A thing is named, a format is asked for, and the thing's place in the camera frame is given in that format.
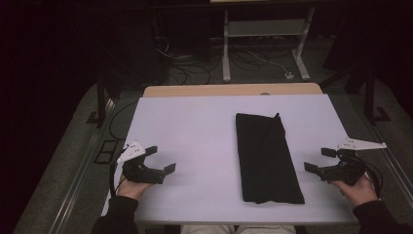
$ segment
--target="table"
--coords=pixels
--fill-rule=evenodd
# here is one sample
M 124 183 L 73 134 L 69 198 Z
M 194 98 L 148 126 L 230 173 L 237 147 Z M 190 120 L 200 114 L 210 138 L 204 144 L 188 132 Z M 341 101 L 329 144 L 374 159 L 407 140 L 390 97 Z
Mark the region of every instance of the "table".
M 292 95 L 281 95 L 288 91 Z M 305 205 L 243 201 L 237 112 L 281 115 Z M 176 171 L 163 185 L 145 192 L 135 220 L 167 224 L 357 222 L 351 205 L 337 189 L 305 172 L 303 166 L 305 161 L 322 167 L 336 165 L 337 159 L 321 156 L 319 150 L 335 148 L 345 137 L 328 96 L 316 84 L 150 87 L 139 100 L 126 143 L 137 139 L 144 147 L 157 145 L 158 153 L 145 164 L 161 169 L 176 163 Z M 117 170 L 115 181 L 120 173 Z

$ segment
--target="folded fabric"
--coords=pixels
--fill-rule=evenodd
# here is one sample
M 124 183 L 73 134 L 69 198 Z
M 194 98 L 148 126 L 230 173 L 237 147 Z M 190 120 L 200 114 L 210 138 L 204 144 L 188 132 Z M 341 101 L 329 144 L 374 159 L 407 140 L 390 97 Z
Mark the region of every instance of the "folded fabric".
M 236 116 L 243 199 L 304 204 L 279 114 Z

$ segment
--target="pants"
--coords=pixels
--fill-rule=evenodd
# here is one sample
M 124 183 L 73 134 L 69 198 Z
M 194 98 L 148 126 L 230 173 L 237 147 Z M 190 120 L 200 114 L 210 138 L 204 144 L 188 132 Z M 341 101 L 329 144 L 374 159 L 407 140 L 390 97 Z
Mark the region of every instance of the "pants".
M 295 234 L 292 225 L 182 225 L 181 234 Z

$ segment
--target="white bracket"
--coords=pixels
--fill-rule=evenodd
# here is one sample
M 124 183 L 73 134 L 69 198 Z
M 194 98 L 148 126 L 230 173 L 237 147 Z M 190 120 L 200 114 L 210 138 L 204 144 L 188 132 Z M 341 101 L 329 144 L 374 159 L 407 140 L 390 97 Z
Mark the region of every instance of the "white bracket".
M 118 159 L 118 163 L 124 163 L 130 159 L 139 157 L 140 155 L 143 155 L 146 153 L 145 148 L 143 148 L 142 145 L 140 145 L 137 140 L 131 143 L 131 145 L 128 146 L 128 148 L 121 154 L 121 157 Z
M 383 143 L 369 142 L 359 139 L 346 138 L 338 145 L 341 149 L 364 150 L 364 149 L 378 149 L 386 148 L 387 145 Z

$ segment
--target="black cloth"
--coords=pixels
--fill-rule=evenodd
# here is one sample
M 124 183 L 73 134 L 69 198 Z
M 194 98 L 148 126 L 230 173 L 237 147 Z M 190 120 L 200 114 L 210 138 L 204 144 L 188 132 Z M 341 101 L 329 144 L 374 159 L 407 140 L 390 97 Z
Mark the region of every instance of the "black cloth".
M 413 228 L 397 223 L 381 201 L 364 203 L 355 207 L 353 213 L 361 225 L 359 234 L 413 234 Z
M 243 199 L 304 204 L 279 114 L 236 115 Z
M 138 202 L 132 198 L 116 196 L 109 200 L 109 209 L 105 216 L 97 219 L 92 229 L 93 234 L 137 234 L 134 224 L 134 212 Z

